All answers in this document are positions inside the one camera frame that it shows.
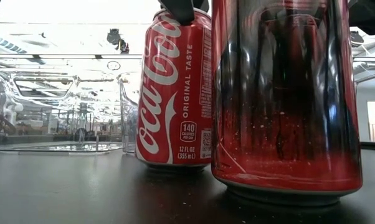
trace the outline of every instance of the can lid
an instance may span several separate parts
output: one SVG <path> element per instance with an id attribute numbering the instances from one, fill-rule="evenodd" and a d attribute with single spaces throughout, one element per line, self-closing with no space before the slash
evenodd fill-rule
<path id="1" fill-rule="evenodd" d="M 210 17 L 210 16 L 208 15 L 208 13 L 206 13 L 205 11 L 203 11 L 203 10 L 201 10 L 201 9 L 197 9 L 197 8 L 194 8 L 193 10 L 194 10 L 194 12 L 198 12 L 198 13 L 200 13 L 200 14 L 206 16 L 208 19 L 211 19 L 211 17 Z M 153 20 L 154 20 L 156 17 L 158 17 L 160 14 L 164 13 L 164 12 L 167 12 L 167 10 L 166 10 L 166 9 L 160 9 L 160 11 L 156 12 L 156 14 L 154 15 Z"/>

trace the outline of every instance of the wall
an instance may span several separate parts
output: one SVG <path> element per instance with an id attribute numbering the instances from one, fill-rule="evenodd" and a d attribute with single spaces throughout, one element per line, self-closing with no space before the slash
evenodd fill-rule
<path id="1" fill-rule="evenodd" d="M 375 88 L 368 88 L 367 85 L 361 87 L 359 84 L 356 92 L 356 107 L 361 141 L 370 141 L 368 101 L 375 101 Z"/>
<path id="2" fill-rule="evenodd" d="M 145 49 L 145 33 L 150 26 L 147 24 L 0 24 L 0 37 L 9 38 L 9 34 L 41 34 L 45 32 L 48 40 L 58 45 L 54 50 L 57 54 L 76 54 L 75 47 L 70 47 L 70 43 L 80 47 L 78 54 L 103 54 L 103 47 L 98 43 L 105 41 L 107 33 L 112 28 L 117 28 L 130 45 L 130 54 L 142 54 Z M 91 47 L 82 48 L 80 42 L 86 42 Z M 39 48 L 40 54 L 45 53 L 45 48 Z"/>

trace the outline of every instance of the coca-cola can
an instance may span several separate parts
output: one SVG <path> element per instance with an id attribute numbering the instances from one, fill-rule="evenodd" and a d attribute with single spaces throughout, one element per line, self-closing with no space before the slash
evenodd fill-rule
<path id="1" fill-rule="evenodd" d="M 360 189 L 347 1 L 218 0 L 212 15 L 214 176 L 304 206 Z"/>
<path id="2" fill-rule="evenodd" d="M 181 26 L 164 9 L 146 31 L 136 156 L 150 168 L 197 172 L 211 162 L 211 19 Z"/>

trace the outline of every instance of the reflective red surface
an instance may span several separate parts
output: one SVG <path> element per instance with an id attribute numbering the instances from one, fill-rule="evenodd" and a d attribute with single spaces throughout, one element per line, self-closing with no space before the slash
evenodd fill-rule
<path id="1" fill-rule="evenodd" d="M 359 189 L 346 1 L 219 0 L 212 10 L 213 174 L 273 189 Z"/>

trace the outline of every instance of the aluminum can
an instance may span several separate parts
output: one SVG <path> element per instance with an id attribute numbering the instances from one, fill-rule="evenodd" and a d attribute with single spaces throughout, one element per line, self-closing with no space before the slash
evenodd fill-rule
<path id="1" fill-rule="evenodd" d="M 357 191 L 347 1 L 219 0 L 212 15 L 215 177 L 273 203 Z"/>
<path id="2" fill-rule="evenodd" d="M 181 26 L 164 9 L 146 32 L 136 156 L 150 168 L 200 171 L 211 163 L 211 19 Z"/>

